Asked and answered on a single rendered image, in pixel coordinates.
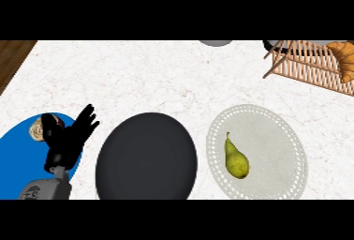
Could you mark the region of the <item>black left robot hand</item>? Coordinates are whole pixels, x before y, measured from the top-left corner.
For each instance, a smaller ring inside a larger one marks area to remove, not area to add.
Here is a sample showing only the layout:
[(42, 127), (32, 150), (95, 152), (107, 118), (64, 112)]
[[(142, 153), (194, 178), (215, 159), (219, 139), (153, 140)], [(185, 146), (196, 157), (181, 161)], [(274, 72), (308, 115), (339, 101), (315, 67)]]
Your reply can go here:
[(41, 114), (42, 138), (48, 145), (44, 163), (47, 173), (52, 173), (55, 167), (63, 167), (66, 171), (73, 168), (83, 143), (98, 124), (91, 104), (85, 106), (73, 124), (67, 127), (58, 126), (48, 113)]

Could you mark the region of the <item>blue oval placemat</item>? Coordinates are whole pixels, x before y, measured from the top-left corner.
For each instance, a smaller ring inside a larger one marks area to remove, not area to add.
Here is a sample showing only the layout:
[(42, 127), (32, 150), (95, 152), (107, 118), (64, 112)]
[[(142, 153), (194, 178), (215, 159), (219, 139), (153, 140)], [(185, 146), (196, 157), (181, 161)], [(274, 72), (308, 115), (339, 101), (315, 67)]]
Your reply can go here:
[[(52, 113), (70, 126), (73, 119), (64, 114)], [(23, 120), (0, 138), (0, 200), (19, 200), (23, 187), (32, 180), (52, 178), (54, 174), (45, 172), (44, 163), (48, 153), (45, 142), (36, 142), (29, 135), (29, 127), (39, 115)], [(69, 183), (75, 174), (76, 164), (69, 172)]]

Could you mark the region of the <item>white lace oval placemat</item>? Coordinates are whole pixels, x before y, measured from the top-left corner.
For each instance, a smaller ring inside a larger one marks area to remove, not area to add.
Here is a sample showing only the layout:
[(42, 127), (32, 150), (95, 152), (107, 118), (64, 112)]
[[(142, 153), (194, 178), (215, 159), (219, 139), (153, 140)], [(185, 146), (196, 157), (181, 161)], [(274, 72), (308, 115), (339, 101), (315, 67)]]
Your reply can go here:
[[(243, 179), (225, 168), (224, 143), (229, 139), (250, 169)], [(229, 199), (293, 200), (306, 184), (306, 156), (296, 132), (268, 109), (240, 104), (213, 118), (206, 137), (213, 181)]]

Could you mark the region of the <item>wooden tiered shelf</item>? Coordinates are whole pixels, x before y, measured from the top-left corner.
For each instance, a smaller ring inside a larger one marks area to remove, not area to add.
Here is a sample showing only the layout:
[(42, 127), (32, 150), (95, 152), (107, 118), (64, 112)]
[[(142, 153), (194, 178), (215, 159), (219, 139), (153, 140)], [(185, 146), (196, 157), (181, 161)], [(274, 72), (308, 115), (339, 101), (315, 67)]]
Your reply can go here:
[(262, 78), (275, 74), (354, 97), (354, 80), (343, 82), (328, 43), (330, 40), (265, 40), (263, 57), (271, 57), (272, 65)]

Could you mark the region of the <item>golden croissant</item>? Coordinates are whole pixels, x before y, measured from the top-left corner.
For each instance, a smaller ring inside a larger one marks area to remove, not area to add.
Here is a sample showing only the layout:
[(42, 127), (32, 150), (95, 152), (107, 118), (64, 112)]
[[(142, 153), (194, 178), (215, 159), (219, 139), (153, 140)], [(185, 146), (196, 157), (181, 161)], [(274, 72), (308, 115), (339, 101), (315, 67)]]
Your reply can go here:
[(331, 51), (340, 68), (342, 83), (354, 80), (354, 44), (350, 42), (330, 42), (325, 44)]

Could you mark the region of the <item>beige cupcake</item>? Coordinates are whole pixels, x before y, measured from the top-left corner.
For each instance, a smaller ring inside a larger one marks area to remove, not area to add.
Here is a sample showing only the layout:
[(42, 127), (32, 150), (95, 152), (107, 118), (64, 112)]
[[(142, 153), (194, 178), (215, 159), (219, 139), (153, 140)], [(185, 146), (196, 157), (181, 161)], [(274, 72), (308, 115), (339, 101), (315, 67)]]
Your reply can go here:
[[(60, 120), (60, 118), (52, 115), (52, 118), (55, 120), (55, 124), (64, 128), (64, 124), (63, 124), (63, 121)], [(36, 118), (35, 121), (32, 122), (30, 124), (30, 127), (29, 127), (29, 135), (30, 135), (30, 138), (33, 141), (36, 142), (42, 142), (44, 141), (44, 138), (42, 138), (42, 125), (41, 125), (41, 118)]]

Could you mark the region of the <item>dark grey oval plate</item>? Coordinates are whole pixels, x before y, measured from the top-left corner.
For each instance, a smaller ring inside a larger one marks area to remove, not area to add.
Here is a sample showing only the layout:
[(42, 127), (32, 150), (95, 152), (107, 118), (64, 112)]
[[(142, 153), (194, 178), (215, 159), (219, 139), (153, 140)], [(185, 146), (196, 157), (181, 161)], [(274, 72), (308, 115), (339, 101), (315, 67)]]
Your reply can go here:
[(197, 169), (188, 132), (168, 115), (129, 117), (98, 151), (95, 187), (103, 200), (184, 200)]

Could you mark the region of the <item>green pear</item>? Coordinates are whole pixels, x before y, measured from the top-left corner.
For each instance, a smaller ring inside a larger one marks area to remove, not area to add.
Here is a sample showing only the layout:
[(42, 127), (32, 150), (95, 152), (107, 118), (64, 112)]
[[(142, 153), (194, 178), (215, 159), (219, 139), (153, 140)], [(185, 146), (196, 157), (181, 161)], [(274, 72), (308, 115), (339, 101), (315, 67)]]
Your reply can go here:
[(224, 152), (227, 171), (234, 178), (243, 179), (249, 174), (249, 160), (237, 150), (229, 138), (225, 139)]

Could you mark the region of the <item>grey round object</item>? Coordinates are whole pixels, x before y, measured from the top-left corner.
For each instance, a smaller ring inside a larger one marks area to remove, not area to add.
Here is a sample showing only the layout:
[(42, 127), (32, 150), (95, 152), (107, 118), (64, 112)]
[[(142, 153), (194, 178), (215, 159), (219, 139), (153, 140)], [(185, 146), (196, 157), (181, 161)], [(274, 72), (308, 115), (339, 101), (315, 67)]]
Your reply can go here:
[(228, 45), (232, 41), (231, 40), (198, 40), (206, 46), (210, 47), (222, 47)]

